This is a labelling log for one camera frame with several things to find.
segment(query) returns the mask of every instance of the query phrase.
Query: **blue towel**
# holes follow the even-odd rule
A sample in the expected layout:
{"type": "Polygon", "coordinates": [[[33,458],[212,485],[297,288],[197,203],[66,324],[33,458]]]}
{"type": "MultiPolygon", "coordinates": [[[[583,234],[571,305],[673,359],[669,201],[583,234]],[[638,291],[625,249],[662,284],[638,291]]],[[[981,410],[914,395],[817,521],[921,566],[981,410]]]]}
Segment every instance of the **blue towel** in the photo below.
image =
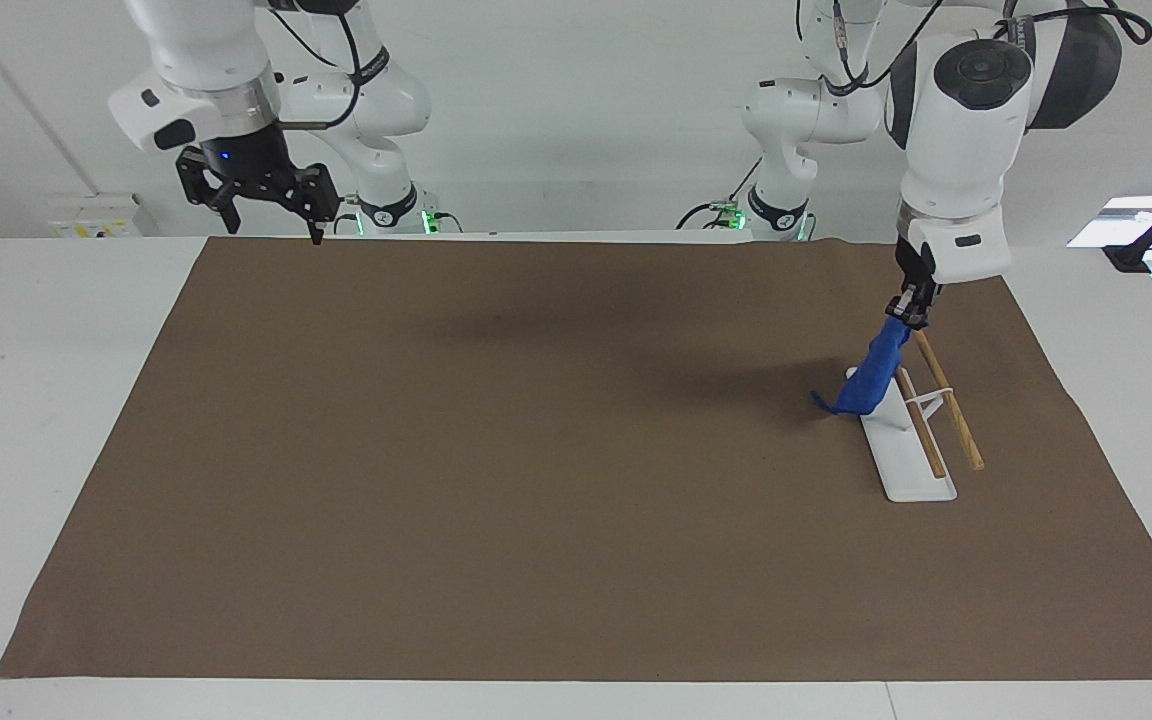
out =
{"type": "Polygon", "coordinates": [[[882,402],[887,386],[900,369],[900,348],[909,342],[910,329],[896,318],[887,318],[878,338],[869,343],[869,355],[861,361],[855,374],[847,379],[842,392],[838,394],[838,403],[826,404],[819,393],[812,393],[812,400],[827,414],[835,415],[870,415],[882,402]]]}

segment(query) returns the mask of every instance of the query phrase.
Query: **brown mat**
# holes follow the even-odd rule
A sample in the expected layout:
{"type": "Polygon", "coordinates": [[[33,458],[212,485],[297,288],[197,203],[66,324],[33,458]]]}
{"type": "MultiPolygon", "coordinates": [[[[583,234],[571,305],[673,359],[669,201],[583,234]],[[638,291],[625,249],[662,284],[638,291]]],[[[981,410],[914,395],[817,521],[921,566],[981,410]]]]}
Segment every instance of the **brown mat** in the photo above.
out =
{"type": "Polygon", "coordinates": [[[931,333],[990,463],[938,418],[958,501],[886,502],[808,401],[897,281],[211,240],[0,676],[1152,679],[1152,543],[1005,283],[931,333]]]}

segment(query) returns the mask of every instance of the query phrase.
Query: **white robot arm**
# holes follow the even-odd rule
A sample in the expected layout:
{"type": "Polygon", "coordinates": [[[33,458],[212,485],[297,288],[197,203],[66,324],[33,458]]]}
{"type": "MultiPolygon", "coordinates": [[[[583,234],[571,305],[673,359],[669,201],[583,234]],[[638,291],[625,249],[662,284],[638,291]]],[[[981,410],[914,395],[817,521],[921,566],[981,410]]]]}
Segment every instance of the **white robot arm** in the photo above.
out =
{"type": "Polygon", "coordinates": [[[384,48],[366,0],[126,3],[150,41],[154,68],[120,88],[109,109],[142,150],[179,150],[187,199],[219,213],[228,232],[238,228],[236,196],[296,213],[314,242],[338,217],[342,199],[328,168],[296,167],[285,129],[314,132],[347,160],[353,199],[376,232],[424,232],[424,194],[389,136],[425,127],[429,92],[384,48]],[[305,13],[319,55],[342,69],[291,82],[276,76],[256,33],[256,8],[305,13]]]}
{"type": "Polygon", "coordinates": [[[744,120],[763,145],[759,177],[744,199],[759,237],[797,234],[817,165],[806,142],[859,142],[878,126],[905,151],[897,262],[902,295],[888,306],[911,327],[927,321],[941,286],[1001,274],[1010,265],[1002,228],[1005,174],[1028,129],[1069,127],[1114,86],[1121,44],[1082,0],[901,0],[977,6],[996,26],[911,38],[881,77],[867,76],[870,37],[887,0],[804,0],[799,26],[818,79],[759,83],[744,120]],[[890,75],[886,97],[876,88],[890,75]]]}

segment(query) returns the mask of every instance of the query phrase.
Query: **wooden dowel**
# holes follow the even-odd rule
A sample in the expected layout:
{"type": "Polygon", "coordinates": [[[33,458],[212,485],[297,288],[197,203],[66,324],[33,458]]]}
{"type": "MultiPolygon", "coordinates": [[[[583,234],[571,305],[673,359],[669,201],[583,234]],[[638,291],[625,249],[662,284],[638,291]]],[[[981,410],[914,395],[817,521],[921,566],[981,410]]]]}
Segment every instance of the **wooden dowel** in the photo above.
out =
{"type": "MultiPolygon", "coordinates": [[[[945,377],[945,367],[941,361],[937,359],[937,351],[932,350],[932,342],[923,334],[923,331],[914,332],[914,340],[918,342],[918,350],[923,354],[923,359],[927,361],[927,366],[932,369],[932,378],[940,389],[950,388],[950,379],[945,377]]],[[[963,415],[963,406],[958,404],[958,397],[954,391],[945,393],[946,404],[950,407],[950,419],[954,420],[954,432],[958,435],[958,445],[963,446],[963,452],[973,470],[984,470],[984,457],[980,456],[980,448],[977,447],[972,437],[972,429],[968,426],[968,419],[963,415]]]]}
{"type": "Polygon", "coordinates": [[[914,400],[914,382],[910,382],[909,373],[902,367],[896,372],[896,386],[900,387],[901,397],[905,399],[905,410],[909,410],[909,419],[914,420],[914,432],[918,433],[918,442],[923,444],[923,452],[927,455],[927,462],[932,465],[932,475],[938,480],[945,479],[945,460],[941,460],[941,452],[937,450],[937,444],[932,442],[932,429],[927,427],[927,418],[923,416],[923,409],[914,400]]]}

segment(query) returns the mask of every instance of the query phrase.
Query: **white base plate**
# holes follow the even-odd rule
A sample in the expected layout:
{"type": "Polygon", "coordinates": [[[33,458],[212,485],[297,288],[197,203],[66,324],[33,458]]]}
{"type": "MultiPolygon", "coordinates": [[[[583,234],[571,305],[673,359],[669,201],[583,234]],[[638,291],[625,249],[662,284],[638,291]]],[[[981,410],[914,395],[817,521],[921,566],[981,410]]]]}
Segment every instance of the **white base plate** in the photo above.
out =
{"type": "MultiPolygon", "coordinates": [[[[847,377],[854,372],[855,369],[849,370],[847,377]]],[[[861,426],[865,429],[869,449],[874,454],[887,500],[948,502],[958,497],[949,475],[942,479],[932,475],[931,462],[923,452],[923,442],[914,430],[914,419],[910,419],[905,399],[901,397],[895,379],[887,384],[887,393],[874,412],[861,416],[861,426]]],[[[934,437],[932,445],[935,445],[937,452],[941,450],[934,437]]]]}

